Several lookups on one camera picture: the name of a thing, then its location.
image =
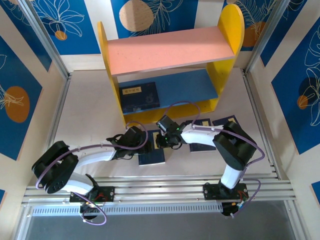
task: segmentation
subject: robotic arm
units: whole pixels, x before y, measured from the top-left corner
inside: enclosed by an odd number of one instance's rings
[[[185,122],[178,125],[164,115],[156,125],[162,132],[156,138],[158,148],[174,148],[174,146],[180,148],[182,144],[197,143],[214,146],[222,155],[226,162],[224,173],[217,186],[215,184],[204,186],[205,198],[234,199],[237,197],[237,191],[246,189],[246,185],[240,184],[239,181],[245,173],[247,163],[256,151],[249,142],[256,143],[238,124],[230,121],[223,126],[200,126]]]
[[[179,149],[182,144],[197,143],[214,146],[222,155],[226,162],[224,174],[218,184],[203,185],[206,200],[234,201],[240,199],[238,192],[245,192],[247,187],[239,181],[256,148],[249,143],[255,144],[253,139],[239,125],[234,122],[228,122],[223,126],[200,126],[186,122],[178,125],[167,115],[164,115],[156,125],[161,129],[161,134],[156,137],[158,148]],[[32,166],[32,171],[48,194],[65,190],[85,195],[95,202],[113,202],[114,187],[100,187],[90,175],[75,173],[75,168],[99,161],[112,161],[125,156],[149,153],[152,150],[151,143],[146,141],[144,145],[142,144],[146,137],[145,131],[133,126],[125,134],[107,138],[106,141],[109,144],[106,148],[104,144],[80,148],[79,150],[85,151],[84,157],[80,159],[73,154],[78,149],[70,151],[63,141],[58,141]],[[89,151],[92,147],[98,150]],[[77,196],[73,197],[73,194],[71,194],[70,201],[83,202]]]

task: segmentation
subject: pink shelf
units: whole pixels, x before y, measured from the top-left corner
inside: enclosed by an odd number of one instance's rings
[[[235,57],[217,26],[110,40],[108,55],[113,76]]]

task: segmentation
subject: blue shelf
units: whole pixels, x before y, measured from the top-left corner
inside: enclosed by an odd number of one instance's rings
[[[206,69],[120,82],[119,87],[126,88],[151,82],[155,82],[160,101],[160,109],[167,108],[171,104],[179,101],[199,102],[218,98],[216,89]]]

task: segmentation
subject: orange circle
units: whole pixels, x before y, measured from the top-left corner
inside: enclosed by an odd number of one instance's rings
[[[67,34],[63,31],[60,31],[60,30],[56,31],[54,35],[57,39],[59,39],[61,41],[64,41],[67,39]]]
[[[257,22],[244,30],[243,47],[253,47],[264,29],[266,23],[264,21]]]
[[[5,111],[8,117],[16,123],[23,123],[30,110],[28,93],[22,87],[12,86],[6,91],[4,99],[7,101]]]
[[[297,104],[300,109],[306,109],[308,107],[308,98],[305,95],[299,96]]]

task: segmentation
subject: yellow shelf side panel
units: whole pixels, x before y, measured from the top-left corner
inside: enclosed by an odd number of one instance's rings
[[[218,104],[244,42],[245,20],[240,8],[235,4],[225,6],[219,18],[218,27],[229,43],[235,58],[206,64],[206,70],[218,94],[218,98],[210,100],[210,105],[213,109]]]
[[[104,66],[106,69],[106,73],[110,80],[110,84],[111,84],[114,96],[116,98],[116,103],[121,112],[123,123],[126,124],[126,121],[121,109],[118,79],[115,76],[111,75],[111,71],[109,67],[108,39],[105,32],[105,28],[101,21],[97,23],[97,27],[98,27],[99,43],[100,43],[100,48],[101,48],[101,53],[102,53],[102,58],[103,58]]]

